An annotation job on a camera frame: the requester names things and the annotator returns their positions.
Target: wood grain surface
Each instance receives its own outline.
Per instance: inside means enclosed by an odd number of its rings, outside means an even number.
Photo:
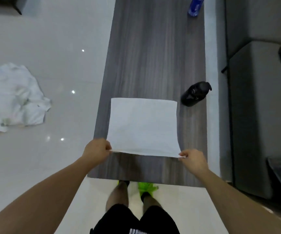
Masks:
[[[192,84],[205,81],[203,8],[187,17],[191,0],[116,0],[94,137],[107,138],[111,98],[177,102],[181,150],[207,155],[206,100],[180,103]],[[176,158],[112,154],[89,177],[200,187]]]

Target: blue plastic bottle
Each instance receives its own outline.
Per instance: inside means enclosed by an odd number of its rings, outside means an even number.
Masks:
[[[204,0],[192,0],[188,10],[188,15],[192,17],[198,16],[203,1]]]

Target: black water bottle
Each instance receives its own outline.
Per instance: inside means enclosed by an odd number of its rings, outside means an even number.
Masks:
[[[209,90],[212,90],[212,87],[208,82],[198,82],[189,87],[189,89],[182,95],[181,102],[187,107],[194,106],[196,103],[205,99]]]

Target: sofa cushion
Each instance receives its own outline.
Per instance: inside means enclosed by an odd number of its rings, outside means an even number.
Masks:
[[[230,60],[235,185],[264,198],[272,196],[266,157],[281,156],[279,47],[253,41]]]
[[[251,40],[281,43],[281,0],[226,0],[228,55]]]

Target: green shoe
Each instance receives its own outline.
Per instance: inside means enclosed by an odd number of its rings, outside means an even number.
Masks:
[[[144,192],[148,192],[151,197],[152,193],[156,190],[158,190],[158,186],[154,186],[153,183],[147,183],[147,182],[138,182],[138,190],[139,190],[139,195],[141,196]]]

